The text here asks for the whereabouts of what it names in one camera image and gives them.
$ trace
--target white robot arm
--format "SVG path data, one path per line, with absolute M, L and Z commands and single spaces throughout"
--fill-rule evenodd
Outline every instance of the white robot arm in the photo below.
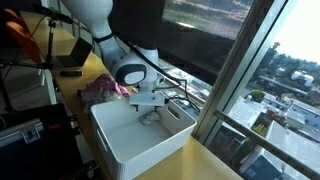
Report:
M 159 81 L 157 71 L 134 51 L 126 54 L 117 44 L 108 23 L 113 7 L 112 0 L 62 0 L 71 14 L 82 22 L 96 40 L 103 56 L 103 63 L 120 85 L 136 85 L 140 91 L 132 94 L 130 104 L 163 106 L 164 97 L 152 93 Z M 158 66 L 158 51 L 136 47 L 147 59 Z

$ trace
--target wooden table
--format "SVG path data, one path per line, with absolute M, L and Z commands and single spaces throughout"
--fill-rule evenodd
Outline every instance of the wooden table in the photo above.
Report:
M 30 31 L 36 27 L 41 19 L 38 14 L 21 12 Z M 49 27 L 47 20 L 40 24 L 37 32 L 34 34 L 43 55 L 47 54 Z M 68 54 L 74 43 L 75 38 L 66 30 L 57 25 L 54 32 L 53 55 Z M 101 59 L 95 54 L 90 53 L 84 67 L 82 77 L 61 77 L 58 72 L 53 71 L 58 86 L 68 104 L 71 112 L 78 117 L 78 124 L 88 145 L 100 166 L 101 179 L 112 179 L 110 172 L 103 160 L 102 154 L 94 138 L 92 120 L 90 115 L 84 113 L 84 104 L 76 95 L 78 89 L 83 89 L 85 83 L 92 82 L 100 74 L 108 73 Z M 241 179 L 227 165 L 220 161 L 215 155 L 207 150 L 202 144 L 190 137 L 186 144 L 178 151 L 150 168 L 136 179 L 142 180 L 188 180 L 188 179 Z

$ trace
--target tree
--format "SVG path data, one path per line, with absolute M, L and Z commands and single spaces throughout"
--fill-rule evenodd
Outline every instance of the tree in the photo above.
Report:
M 287 55 L 286 54 L 279 54 L 272 62 L 275 68 L 278 67 L 285 67 L 287 65 Z
M 251 82 L 254 82 L 259 79 L 259 72 L 262 69 L 268 69 L 268 71 L 266 71 L 265 73 L 270 74 L 272 76 L 274 75 L 274 71 L 270 69 L 270 64 L 272 63 L 274 56 L 278 53 L 276 49 L 279 46 L 280 46 L 280 43 L 275 42 L 273 44 L 273 46 L 268 49 L 266 54 L 263 56 L 261 62 L 259 63 L 257 69 L 253 73 L 253 76 L 251 78 Z
M 265 96 L 264 92 L 262 92 L 262 91 L 259 90 L 259 89 L 253 89 L 253 90 L 250 92 L 249 95 L 252 96 L 252 100 L 254 100 L 254 101 L 256 101 L 256 102 L 259 102 L 259 103 L 260 103 L 261 101 L 263 101 L 264 96 Z
M 252 131 L 256 132 L 257 134 L 264 136 L 265 127 L 263 124 L 259 124 L 258 126 L 253 126 Z
M 287 77 L 291 77 L 291 75 L 299 70 L 299 67 L 301 66 L 301 60 L 300 59 L 293 59 L 292 57 L 287 57 Z

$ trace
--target black cable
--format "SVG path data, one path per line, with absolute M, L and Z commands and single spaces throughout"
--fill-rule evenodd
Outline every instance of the black cable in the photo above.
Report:
M 46 18 L 46 16 L 42 17 L 42 18 L 39 20 L 39 22 L 37 23 L 37 26 L 35 27 L 35 29 L 33 30 L 33 32 L 30 34 L 30 36 L 28 37 L 28 39 L 26 39 L 26 40 L 23 42 L 23 44 L 22 44 L 22 46 L 21 46 L 21 48 L 20 48 L 20 51 L 21 51 L 22 48 L 27 44 L 27 42 L 33 37 L 34 33 L 37 31 L 37 29 L 38 29 L 41 21 L 42 21 L 44 18 Z M 18 56 L 19 56 L 19 54 L 20 54 L 20 51 L 18 51 L 18 52 L 16 53 L 13 61 L 16 61 L 16 60 L 17 60 L 17 58 L 18 58 Z M 3 81 L 6 81 L 6 78 L 7 78 L 8 74 L 9 74 L 11 68 L 12 68 L 12 65 L 10 65 L 8 71 L 6 72 L 6 75 L 4 76 Z
M 138 56 L 140 56 L 146 63 L 148 63 L 151 67 L 153 67 L 154 69 L 156 69 L 158 72 L 160 72 L 161 74 L 163 74 L 164 76 L 166 76 L 167 78 L 175 81 L 178 85 L 177 87 L 181 86 L 181 82 L 184 82 L 184 93 L 185 93 L 185 97 L 186 97 L 186 101 L 188 101 L 190 103 L 190 105 L 198 112 L 200 112 L 200 109 L 189 100 L 189 96 L 188 96 L 188 92 L 187 92 L 187 80 L 186 79 L 179 79 L 176 77 L 171 76 L 170 74 L 168 74 L 167 72 L 165 72 L 163 69 L 159 68 L 157 65 L 153 64 L 147 57 L 145 57 L 138 49 L 136 49 L 132 44 L 128 43 L 127 44 Z

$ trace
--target window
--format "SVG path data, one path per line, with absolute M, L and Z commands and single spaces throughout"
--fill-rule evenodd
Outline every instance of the window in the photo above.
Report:
M 114 0 L 110 24 L 121 39 L 157 47 L 161 59 L 212 85 L 253 2 Z
M 253 171 L 252 169 L 248 169 L 248 171 L 246 172 L 251 178 L 255 177 L 256 176 L 256 172 Z
M 282 152 L 296 159 L 298 163 L 304 164 L 305 168 L 320 172 L 320 158 L 315 158 L 320 157 L 318 145 L 320 139 L 312 132 L 316 123 L 306 124 L 306 114 L 300 111 L 305 107 L 310 112 L 316 111 L 320 98 L 318 91 L 320 54 L 316 44 L 320 41 L 318 33 L 320 26 L 314 25 L 320 16 L 315 8 L 319 2 L 317 0 L 296 2 L 294 6 L 293 1 L 283 1 L 283 4 L 274 1 L 268 12 L 272 16 L 267 15 L 264 22 L 259 24 L 263 27 L 263 32 L 260 28 L 257 36 L 250 41 L 254 45 L 251 44 L 248 49 L 244 47 L 233 49 L 227 59 L 225 68 L 213 88 L 214 91 L 208 97 L 210 103 L 206 104 L 203 113 L 200 114 L 203 122 L 197 132 L 199 140 L 212 152 L 219 147 L 217 142 L 221 142 L 219 138 L 222 138 L 220 133 L 222 129 L 225 132 L 228 128 L 230 132 L 241 134 L 234 128 L 236 126 L 229 126 L 214 115 L 217 114 L 215 111 L 221 111 L 234 120 L 233 124 L 241 124 L 240 129 L 261 135 Z M 311 83 L 307 83 L 308 80 L 303 83 L 296 81 L 292 76 L 297 73 L 308 77 L 310 81 L 312 80 Z M 292 94 L 290 101 L 282 98 L 285 93 Z M 280 109 L 266 104 L 263 102 L 265 97 L 274 102 L 279 101 L 281 107 L 285 108 Z M 296 110 L 297 116 L 290 121 L 290 127 L 286 128 L 286 111 L 292 105 L 296 107 L 293 110 Z M 279 174 L 292 179 L 308 179 L 306 171 L 292 168 L 287 164 L 288 161 L 277 158 L 267 150 L 256 146 L 254 142 L 253 145 L 240 147 L 233 161 L 227 161 L 223 154 L 216 155 L 243 177 L 251 174 L 253 169 L 251 164 L 257 159 L 264 159 L 260 161 L 264 171 L 255 167 L 255 178 L 263 179 L 268 171 L 274 175 L 270 177 L 272 179 L 279 177 Z

